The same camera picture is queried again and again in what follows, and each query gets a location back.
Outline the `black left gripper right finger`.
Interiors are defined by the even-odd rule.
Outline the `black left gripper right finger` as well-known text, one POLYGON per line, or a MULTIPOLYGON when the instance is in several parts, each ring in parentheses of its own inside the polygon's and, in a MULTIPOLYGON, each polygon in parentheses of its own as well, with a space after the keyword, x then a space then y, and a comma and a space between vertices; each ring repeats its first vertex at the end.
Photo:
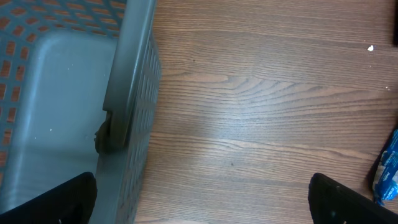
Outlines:
POLYGON ((324 174, 316 173, 308 188, 314 224, 397 224, 397 214, 324 174))

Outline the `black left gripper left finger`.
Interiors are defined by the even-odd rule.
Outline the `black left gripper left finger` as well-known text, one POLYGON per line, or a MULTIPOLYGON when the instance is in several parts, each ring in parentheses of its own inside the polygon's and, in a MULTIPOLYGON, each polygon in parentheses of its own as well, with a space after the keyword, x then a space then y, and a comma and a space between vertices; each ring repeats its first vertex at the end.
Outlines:
POLYGON ((96 198, 96 179, 84 172, 2 213, 1 224, 88 224, 96 198))

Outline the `blue Oreo cookie pack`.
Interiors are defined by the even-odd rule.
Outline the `blue Oreo cookie pack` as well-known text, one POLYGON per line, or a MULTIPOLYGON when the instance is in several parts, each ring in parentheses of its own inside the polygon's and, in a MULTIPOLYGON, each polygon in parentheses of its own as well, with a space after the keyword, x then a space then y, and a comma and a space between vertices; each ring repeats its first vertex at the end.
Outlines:
POLYGON ((384 206, 384 201, 394 200, 397 196, 397 130, 387 142, 381 153, 373 181, 374 200, 384 206))

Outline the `dark grey plastic basket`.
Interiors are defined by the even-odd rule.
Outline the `dark grey plastic basket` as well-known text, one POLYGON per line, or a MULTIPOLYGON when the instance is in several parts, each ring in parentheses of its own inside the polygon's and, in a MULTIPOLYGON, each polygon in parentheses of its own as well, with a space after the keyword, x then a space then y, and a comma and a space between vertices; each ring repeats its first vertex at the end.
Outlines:
POLYGON ((84 173, 133 223, 159 95, 155 1, 1 2, 1 214, 84 173))

